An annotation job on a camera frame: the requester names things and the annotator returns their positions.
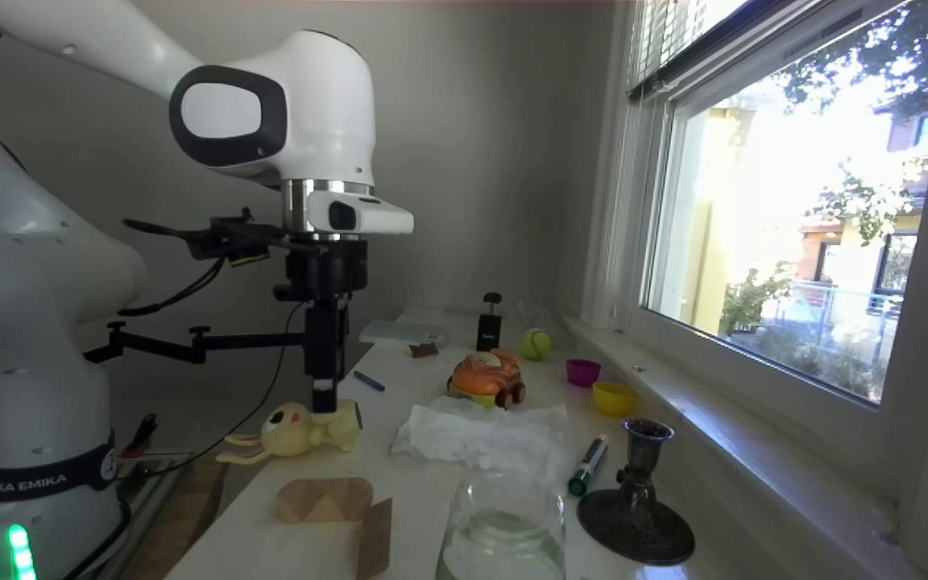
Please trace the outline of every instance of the white wall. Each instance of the white wall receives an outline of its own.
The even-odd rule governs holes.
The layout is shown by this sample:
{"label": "white wall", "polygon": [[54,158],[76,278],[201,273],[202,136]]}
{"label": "white wall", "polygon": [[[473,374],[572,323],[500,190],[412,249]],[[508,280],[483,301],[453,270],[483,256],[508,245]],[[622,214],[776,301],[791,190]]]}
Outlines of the white wall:
{"label": "white wall", "polygon": [[[417,229],[369,243],[369,287],[355,298],[355,323],[412,303],[477,309],[483,291],[555,309],[576,303],[613,16],[607,0],[137,6],[202,60],[265,52],[290,30],[334,33],[369,60],[377,187],[410,205]],[[162,99],[16,43],[0,43],[0,139],[47,190],[144,256],[144,301],[184,287],[207,266],[189,261],[179,243],[126,231],[121,216],[197,229],[251,205],[256,218],[278,222],[274,194],[217,176],[177,152]],[[278,332],[286,305],[270,301],[270,287],[281,280],[281,259],[226,270],[202,298],[134,329],[179,341],[201,323],[217,332]],[[110,363],[118,439],[141,414],[159,414],[165,444],[201,447],[255,402],[270,363],[274,350],[217,355],[207,369],[126,355]],[[290,350],[274,399],[299,394],[299,355]]]}

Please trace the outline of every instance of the cable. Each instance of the cable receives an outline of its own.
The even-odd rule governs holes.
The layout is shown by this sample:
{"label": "cable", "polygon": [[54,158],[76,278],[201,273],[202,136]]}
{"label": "cable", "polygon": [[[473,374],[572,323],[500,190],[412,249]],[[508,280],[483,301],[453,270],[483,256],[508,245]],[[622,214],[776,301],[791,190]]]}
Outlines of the cable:
{"label": "cable", "polygon": [[[284,319],[284,325],[281,325],[281,334],[290,332],[299,305],[301,305],[301,303],[296,303],[296,305],[286,314],[286,319]],[[213,442],[210,442],[207,447],[201,447],[197,456],[189,456],[189,457],[184,457],[184,460],[177,460],[177,464],[167,464],[167,469],[162,469],[162,472],[141,472],[141,477],[162,477],[162,473],[175,473],[175,472],[189,469],[192,460],[207,457],[217,444],[223,444],[226,436],[238,433],[247,418],[255,418],[255,415],[265,410],[265,402],[270,399],[274,387],[278,387],[284,358],[286,358],[286,346],[281,346],[281,350],[278,350],[278,360],[274,360],[268,389],[261,394],[261,399],[256,399],[233,429],[226,429],[218,439],[213,439]]]}
{"label": "cable", "polygon": [[162,314],[192,292],[201,292],[202,287],[210,287],[218,270],[226,268],[226,259],[213,261],[192,283],[187,283],[184,291],[177,291],[175,298],[162,301],[162,303],[144,303],[144,305],[131,305],[131,309],[118,309],[118,317],[152,317]]}

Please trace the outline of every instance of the yellow object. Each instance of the yellow object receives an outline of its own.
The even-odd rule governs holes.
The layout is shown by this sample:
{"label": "yellow object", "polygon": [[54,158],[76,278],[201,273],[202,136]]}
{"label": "yellow object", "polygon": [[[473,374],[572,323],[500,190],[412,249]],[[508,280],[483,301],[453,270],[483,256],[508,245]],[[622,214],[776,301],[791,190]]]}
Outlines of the yellow object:
{"label": "yellow object", "polygon": [[633,389],[627,385],[595,381],[593,385],[593,405],[603,415],[631,415],[633,414]]}
{"label": "yellow object", "polygon": [[334,414],[308,414],[299,402],[278,405],[261,436],[226,436],[226,444],[241,450],[217,456],[218,464],[256,464],[268,457],[296,457],[319,444],[351,450],[362,436],[362,414],[355,399],[337,399]]}
{"label": "yellow object", "polygon": [[528,332],[523,334],[523,358],[541,360],[541,358],[549,358],[550,350],[555,350],[550,332],[545,332],[545,329],[528,329]]}

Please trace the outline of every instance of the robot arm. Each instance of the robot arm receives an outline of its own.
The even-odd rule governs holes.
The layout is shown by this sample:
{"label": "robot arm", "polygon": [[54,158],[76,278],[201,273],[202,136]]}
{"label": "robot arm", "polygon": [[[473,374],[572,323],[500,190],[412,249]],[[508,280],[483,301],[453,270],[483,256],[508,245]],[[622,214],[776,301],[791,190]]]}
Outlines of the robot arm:
{"label": "robot arm", "polygon": [[[278,175],[290,301],[313,301],[305,374],[317,410],[330,414],[344,303],[366,280],[358,237],[412,229],[375,198],[364,57],[296,33],[268,54],[201,65],[129,0],[0,0],[0,33],[170,99],[177,146],[207,169]],[[39,576],[79,576],[126,529],[107,378],[82,360],[74,325],[117,314],[137,278],[134,253],[0,152],[0,529],[28,533],[23,562]]]}
{"label": "robot arm", "polygon": [[201,65],[129,0],[0,0],[0,33],[170,99],[177,146],[223,175],[278,175],[292,237],[401,237],[375,198],[375,89],[364,57],[323,33]]}

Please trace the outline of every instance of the window sill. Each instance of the window sill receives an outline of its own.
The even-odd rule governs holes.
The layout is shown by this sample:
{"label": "window sill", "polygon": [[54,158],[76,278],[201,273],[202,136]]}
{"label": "window sill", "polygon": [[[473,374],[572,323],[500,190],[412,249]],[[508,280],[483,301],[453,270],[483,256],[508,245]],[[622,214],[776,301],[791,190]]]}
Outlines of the window sill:
{"label": "window sill", "polygon": [[709,505],[712,524],[755,553],[755,568],[778,576],[920,576],[893,542],[889,509],[832,464],[631,338],[576,319],[568,329],[676,429],[660,477],[676,487],[671,494]]}

